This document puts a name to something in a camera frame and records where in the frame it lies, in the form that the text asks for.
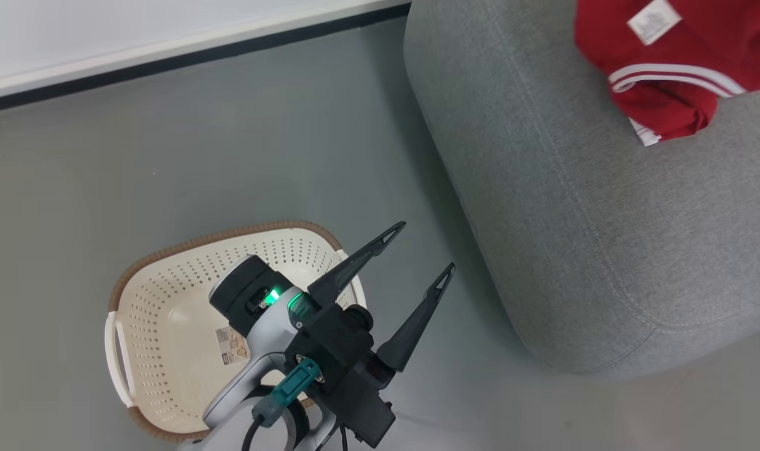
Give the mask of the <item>black floor edge strip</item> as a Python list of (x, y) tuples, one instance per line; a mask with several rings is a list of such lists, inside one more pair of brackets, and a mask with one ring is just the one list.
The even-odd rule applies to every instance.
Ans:
[(266, 18), (177, 42), (109, 54), (0, 81), (0, 111), (188, 66), (278, 48), (406, 16), (411, 0), (338, 0), (317, 11)]

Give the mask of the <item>red shirt with white stripes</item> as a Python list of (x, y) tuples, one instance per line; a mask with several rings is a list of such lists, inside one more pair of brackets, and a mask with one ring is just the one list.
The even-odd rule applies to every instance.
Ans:
[(577, 0), (574, 38), (646, 147), (760, 91), (760, 0)]

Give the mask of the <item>cream perforated laundry basket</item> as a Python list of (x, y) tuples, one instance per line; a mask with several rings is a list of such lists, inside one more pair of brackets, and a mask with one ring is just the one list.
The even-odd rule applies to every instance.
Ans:
[(249, 254), (300, 288), (347, 257), (319, 225), (269, 222), (160, 249), (117, 280), (105, 323), (108, 371), (132, 420), (157, 439), (207, 436), (203, 411), (247, 365), (223, 365), (216, 330), (229, 324), (208, 295)]

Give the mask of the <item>white wall skirting board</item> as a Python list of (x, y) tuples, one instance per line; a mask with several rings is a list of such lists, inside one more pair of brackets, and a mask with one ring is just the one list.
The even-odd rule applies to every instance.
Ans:
[(0, 0), (0, 97), (411, 0)]

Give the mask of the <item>paper label sticker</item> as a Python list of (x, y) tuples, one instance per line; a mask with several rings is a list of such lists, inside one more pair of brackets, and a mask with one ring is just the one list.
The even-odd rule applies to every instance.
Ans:
[(223, 365), (245, 365), (249, 362), (250, 351), (246, 340), (231, 326), (218, 328), (216, 338)]

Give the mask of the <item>grey fabric sofa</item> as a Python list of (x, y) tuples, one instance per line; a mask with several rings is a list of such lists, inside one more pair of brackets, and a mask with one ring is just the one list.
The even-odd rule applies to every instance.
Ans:
[(760, 332), (760, 93), (641, 145), (574, 0), (413, 0), (409, 80), (524, 345), (646, 376)]

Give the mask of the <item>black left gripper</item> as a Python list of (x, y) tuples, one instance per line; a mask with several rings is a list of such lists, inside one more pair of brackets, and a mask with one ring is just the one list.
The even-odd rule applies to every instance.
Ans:
[[(373, 257), (381, 255), (405, 226), (406, 222), (398, 222), (366, 243), (346, 260), (314, 281), (307, 289), (308, 294), (320, 306), (335, 303), (366, 263)], [(446, 266), (432, 285), (426, 289), (422, 302), (408, 319), (391, 339), (378, 348), (376, 356), (383, 365), (396, 372), (404, 371), (455, 271), (454, 263)], [(312, 383), (309, 396), (322, 409), (322, 419), (334, 420), (334, 425), (325, 427), (325, 443), (337, 429), (343, 427), (352, 431), (360, 442), (364, 442), (371, 448), (377, 448), (396, 420), (391, 410), (391, 403), (385, 402), (379, 394), (394, 378), (393, 371), (384, 371), (381, 376), (374, 376), (365, 370), (352, 369), (329, 392), (324, 391), (322, 383)]]

